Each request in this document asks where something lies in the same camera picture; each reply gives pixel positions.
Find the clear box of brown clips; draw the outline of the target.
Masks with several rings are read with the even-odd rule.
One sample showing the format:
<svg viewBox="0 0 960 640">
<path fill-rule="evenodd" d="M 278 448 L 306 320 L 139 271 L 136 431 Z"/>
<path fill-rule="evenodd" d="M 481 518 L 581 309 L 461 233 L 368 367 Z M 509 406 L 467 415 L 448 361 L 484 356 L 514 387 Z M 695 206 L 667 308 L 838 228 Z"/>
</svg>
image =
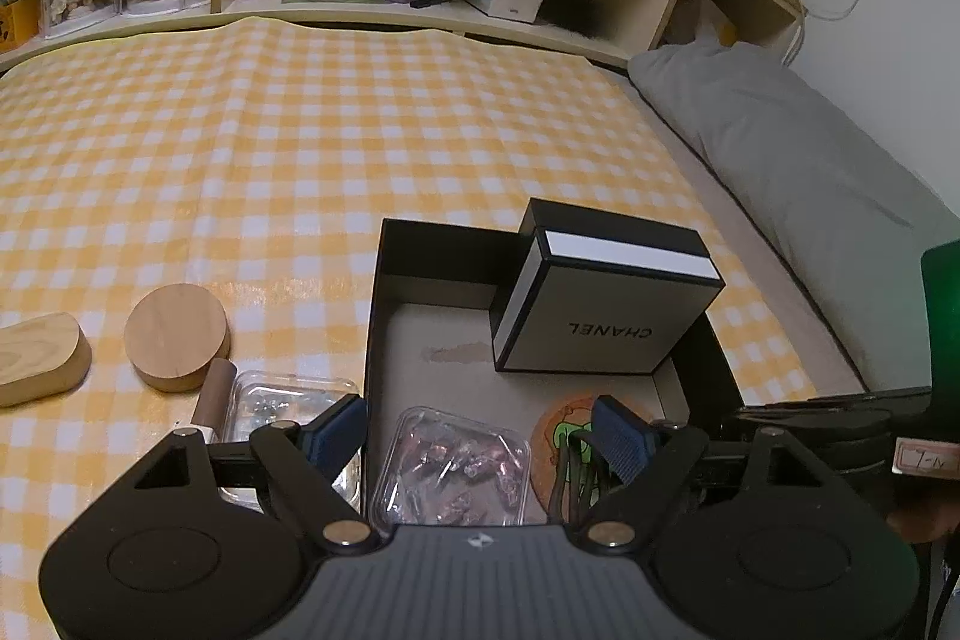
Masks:
<svg viewBox="0 0 960 640">
<path fill-rule="evenodd" d="M 368 512 L 384 534 L 521 525 L 529 477 L 530 447 L 516 432 L 418 406 L 398 418 Z"/>
</svg>

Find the black Chanel perfume box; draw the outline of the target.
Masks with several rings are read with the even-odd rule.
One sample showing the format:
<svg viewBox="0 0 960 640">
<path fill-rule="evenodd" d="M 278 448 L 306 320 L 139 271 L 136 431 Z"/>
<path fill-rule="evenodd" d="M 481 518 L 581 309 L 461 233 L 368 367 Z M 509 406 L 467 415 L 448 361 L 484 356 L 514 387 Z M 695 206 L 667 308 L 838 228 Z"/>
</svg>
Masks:
<svg viewBox="0 0 960 640">
<path fill-rule="evenodd" d="M 491 304 L 500 372 L 649 375 L 726 286 L 696 230 L 532 198 Z"/>
</svg>

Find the black storage box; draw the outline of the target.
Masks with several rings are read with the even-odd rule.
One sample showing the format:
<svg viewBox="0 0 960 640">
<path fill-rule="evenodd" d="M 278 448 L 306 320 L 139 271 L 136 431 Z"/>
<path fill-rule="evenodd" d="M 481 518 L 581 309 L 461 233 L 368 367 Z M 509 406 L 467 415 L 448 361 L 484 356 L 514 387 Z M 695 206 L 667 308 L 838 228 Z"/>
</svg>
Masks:
<svg viewBox="0 0 960 640">
<path fill-rule="evenodd" d="M 364 386 L 374 525 L 516 525 L 739 409 L 696 230 L 534 200 L 512 232 L 387 220 Z"/>
</svg>

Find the black hair claw clip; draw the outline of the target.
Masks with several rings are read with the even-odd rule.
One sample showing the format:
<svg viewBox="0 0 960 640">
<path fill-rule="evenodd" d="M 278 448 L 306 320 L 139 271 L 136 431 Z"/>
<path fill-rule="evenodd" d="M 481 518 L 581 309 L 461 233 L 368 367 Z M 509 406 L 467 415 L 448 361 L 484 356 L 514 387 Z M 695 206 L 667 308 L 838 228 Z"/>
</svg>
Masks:
<svg viewBox="0 0 960 640">
<path fill-rule="evenodd" d="M 555 479 L 547 502 L 550 523 L 576 526 L 612 487 L 605 459 L 594 445 L 571 432 L 560 440 Z"/>
</svg>

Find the round green frog coaster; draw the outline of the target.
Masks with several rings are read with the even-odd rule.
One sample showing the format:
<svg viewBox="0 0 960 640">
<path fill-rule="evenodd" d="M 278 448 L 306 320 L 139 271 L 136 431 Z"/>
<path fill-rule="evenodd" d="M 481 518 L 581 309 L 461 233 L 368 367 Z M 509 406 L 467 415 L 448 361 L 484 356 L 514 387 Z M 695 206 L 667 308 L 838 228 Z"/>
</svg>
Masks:
<svg viewBox="0 0 960 640">
<path fill-rule="evenodd" d="M 573 396 L 551 408 L 530 439 L 530 486 L 550 521 L 571 523 L 622 481 L 592 447 L 597 396 Z"/>
</svg>

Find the clear box of silver items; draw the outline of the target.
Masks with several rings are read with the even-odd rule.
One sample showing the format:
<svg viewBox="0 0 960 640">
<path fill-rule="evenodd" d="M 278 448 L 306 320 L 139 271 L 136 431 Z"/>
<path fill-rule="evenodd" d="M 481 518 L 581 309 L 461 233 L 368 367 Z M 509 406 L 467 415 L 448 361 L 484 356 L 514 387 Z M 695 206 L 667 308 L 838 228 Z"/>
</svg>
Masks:
<svg viewBox="0 0 960 640">
<path fill-rule="evenodd" d="M 220 442 L 244 442 L 256 429 L 275 420 L 306 425 L 347 393 L 358 393 L 350 380 L 272 374 L 245 370 L 236 375 L 229 392 Z M 334 481 L 335 490 L 353 509 L 361 509 L 361 453 L 356 452 Z M 256 489 L 223 487 L 229 502 L 260 512 Z"/>
</svg>

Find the brown wooden cylinder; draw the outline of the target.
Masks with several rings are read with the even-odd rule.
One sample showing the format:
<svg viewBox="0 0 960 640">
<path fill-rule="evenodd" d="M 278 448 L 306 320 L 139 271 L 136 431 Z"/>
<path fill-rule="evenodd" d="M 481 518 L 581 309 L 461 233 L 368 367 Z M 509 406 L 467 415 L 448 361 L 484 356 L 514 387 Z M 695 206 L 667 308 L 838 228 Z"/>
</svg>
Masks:
<svg viewBox="0 0 960 640">
<path fill-rule="evenodd" d="M 190 418 L 190 424 L 199 429 L 206 443 L 218 442 L 223 434 L 224 418 L 235 378 L 236 365 L 231 360 L 213 357 Z"/>
</svg>

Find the round wooden block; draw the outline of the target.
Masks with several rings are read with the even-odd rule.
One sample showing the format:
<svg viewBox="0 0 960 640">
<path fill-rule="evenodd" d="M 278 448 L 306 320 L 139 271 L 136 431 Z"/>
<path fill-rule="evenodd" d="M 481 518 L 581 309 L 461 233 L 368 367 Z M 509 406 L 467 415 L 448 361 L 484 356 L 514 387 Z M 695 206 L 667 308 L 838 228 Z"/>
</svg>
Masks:
<svg viewBox="0 0 960 640">
<path fill-rule="evenodd" d="M 146 385 L 163 393 L 190 392 L 202 385 L 215 357 L 228 356 L 228 317 L 205 287 L 161 286 L 128 315 L 124 347 Z"/>
</svg>

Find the grey pillow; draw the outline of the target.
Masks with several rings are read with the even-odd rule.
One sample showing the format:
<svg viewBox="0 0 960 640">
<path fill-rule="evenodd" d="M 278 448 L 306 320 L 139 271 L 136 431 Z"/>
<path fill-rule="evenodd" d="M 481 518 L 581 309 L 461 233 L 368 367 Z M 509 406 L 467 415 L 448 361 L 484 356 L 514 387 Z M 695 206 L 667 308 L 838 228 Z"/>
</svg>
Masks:
<svg viewBox="0 0 960 640">
<path fill-rule="evenodd" d="M 957 216 L 761 47 L 663 46 L 628 74 L 793 271 L 866 385 L 929 383 L 921 257 L 957 239 Z"/>
</svg>

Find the yellow white checkered cloth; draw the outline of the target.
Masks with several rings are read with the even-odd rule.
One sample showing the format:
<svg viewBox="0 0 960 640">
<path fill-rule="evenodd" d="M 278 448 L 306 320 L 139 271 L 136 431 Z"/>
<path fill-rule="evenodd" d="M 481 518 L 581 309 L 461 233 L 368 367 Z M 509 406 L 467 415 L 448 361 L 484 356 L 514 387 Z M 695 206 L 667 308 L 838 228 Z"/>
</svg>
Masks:
<svg viewBox="0 0 960 640">
<path fill-rule="evenodd" d="M 78 320 L 75 392 L 2 416 L 2 632 L 46 638 L 44 549 L 190 399 L 124 351 L 146 292 L 195 283 L 245 369 L 358 380 L 384 218 L 514 229 L 530 198 L 693 227 L 748 403 L 811 367 L 635 89 L 584 58 L 438 31 L 247 18 L 44 53 L 2 81 L 2 319 Z"/>
</svg>

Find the oval wooden block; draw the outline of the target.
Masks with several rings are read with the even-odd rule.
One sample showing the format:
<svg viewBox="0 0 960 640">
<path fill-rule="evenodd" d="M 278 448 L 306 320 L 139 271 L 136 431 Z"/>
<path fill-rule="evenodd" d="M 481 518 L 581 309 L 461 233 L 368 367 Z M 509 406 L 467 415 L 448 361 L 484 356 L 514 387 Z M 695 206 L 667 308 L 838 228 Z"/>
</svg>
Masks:
<svg viewBox="0 0 960 640">
<path fill-rule="evenodd" d="M 91 367 L 91 346 L 70 314 L 43 315 L 3 326 L 0 406 L 13 408 L 73 390 Z"/>
</svg>

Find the yellow box on shelf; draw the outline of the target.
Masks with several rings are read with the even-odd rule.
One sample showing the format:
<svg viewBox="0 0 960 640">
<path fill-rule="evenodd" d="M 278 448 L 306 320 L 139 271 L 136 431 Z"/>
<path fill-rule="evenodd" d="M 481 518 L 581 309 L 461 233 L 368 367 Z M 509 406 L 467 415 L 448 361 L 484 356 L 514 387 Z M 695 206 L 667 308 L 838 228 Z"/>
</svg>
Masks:
<svg viewBox="0 0 960 640">
<path fill-rule="evenodd" d="M 24 46 L 39 31 L 39 2 L 14 0 L 0 7 L 0 52 Z"/>
</svg>

